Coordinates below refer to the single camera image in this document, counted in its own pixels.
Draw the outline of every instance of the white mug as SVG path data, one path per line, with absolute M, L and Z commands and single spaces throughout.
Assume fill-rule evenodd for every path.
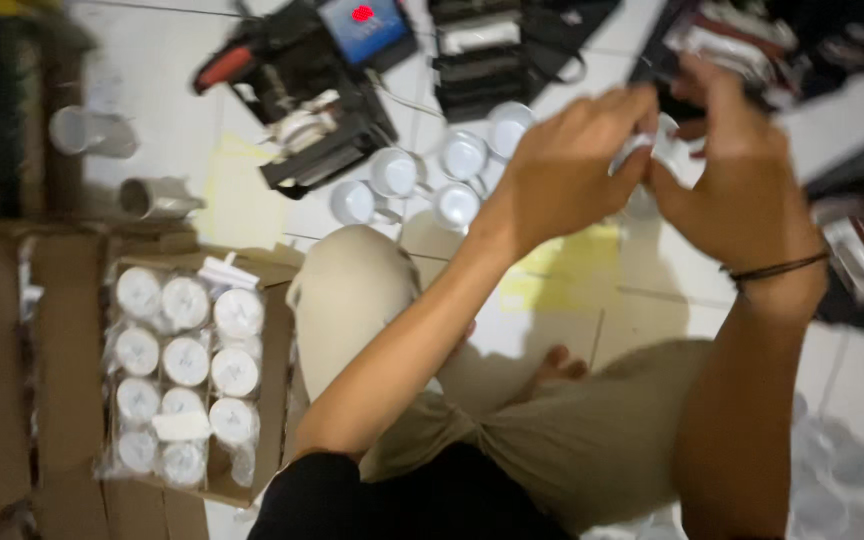
M 432 219 L 438 227 L 448 231 L 467 233 L 482 206 L 479 194 L 459 181 L 450 181 L 435 190 L 421 183 L 418 192 L 432 203 Z
M 206 202 L 190 195 L 181 178 L 129 178 L 119 188 L 119 207 L 137 219 L 183 219 Z
M 389 209 L 377 208 L 376 194 L 365 181 L 358 179 L 344 181 L 332 188 L 328 207 L 342 225 L 391 225 L 402 221 L 401 215 Z
M 401 148 L 383 148 L 372 156 L 368 186 L 389 199 L 405 199 L 426 181 L 426 163 Z
M 453 129 L 438 156 L 441 170 L 450 180 L 468 181 L 477 177 L 489 162 L 489 147 L 477 134 Z
M 528 106 L 517 101 L 498 104 L 488 114 L 488 150 L 499 162 L 508 164 L 533 123 L 535 117 Z

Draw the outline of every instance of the blue label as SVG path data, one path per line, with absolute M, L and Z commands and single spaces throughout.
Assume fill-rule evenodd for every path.
M 353 12 L 371 16 L 361 22 Z M 359 65 L 387 45 L 395 43 L 408 32 L 396 9 L 396 0 L 334 0 L 318 8 L 318 14 L 332 38 L 342 49 L 342 55 L 352 65 Z

